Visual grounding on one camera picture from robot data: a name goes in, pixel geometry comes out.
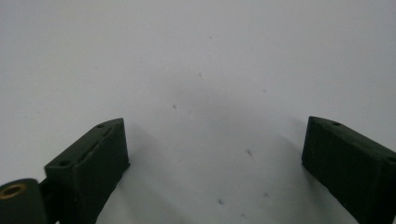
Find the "black metal part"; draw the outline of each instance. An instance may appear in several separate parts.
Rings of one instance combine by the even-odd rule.
[[[47,164],[39,185],[2,186],[0,223],[93,224],[129,165],[123,119],[101,123]]]
[[[310,117],[303,165],[360,224],[393,222],[395,152],[338,122]]]

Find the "white surface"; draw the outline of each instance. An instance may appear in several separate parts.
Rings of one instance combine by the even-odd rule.
[[[97,223],[357,223],[301,165],[307,118],[394,149],[395,74],[393,0],[0,1],[0,183],[124,117]]]

